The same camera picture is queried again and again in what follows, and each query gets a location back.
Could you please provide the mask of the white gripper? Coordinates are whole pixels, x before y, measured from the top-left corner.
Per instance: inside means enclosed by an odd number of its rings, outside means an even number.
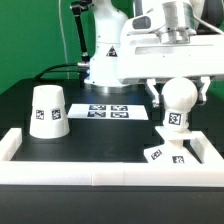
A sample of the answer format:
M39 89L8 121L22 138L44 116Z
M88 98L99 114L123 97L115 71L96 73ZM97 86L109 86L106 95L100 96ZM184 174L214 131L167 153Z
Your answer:
M175 77L198 81L198 103L207 102L211 80L224 80L224 35L193 35L186 43L162 41L148 14L129 19L121 31L117 79L122 84L145 83L154 108L160 106L157 82Z

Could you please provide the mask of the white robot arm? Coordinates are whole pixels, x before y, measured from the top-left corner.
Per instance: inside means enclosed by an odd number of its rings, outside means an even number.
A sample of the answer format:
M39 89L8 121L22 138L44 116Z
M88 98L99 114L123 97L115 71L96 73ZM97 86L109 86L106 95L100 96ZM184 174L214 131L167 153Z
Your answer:
M212 77L224 79L224 32L199 35L205 0L134 0L134 17L111 0L93 0L96 48L87 83L103 91L144 83L159 106L157 83L175 77L198 81L206 100Z

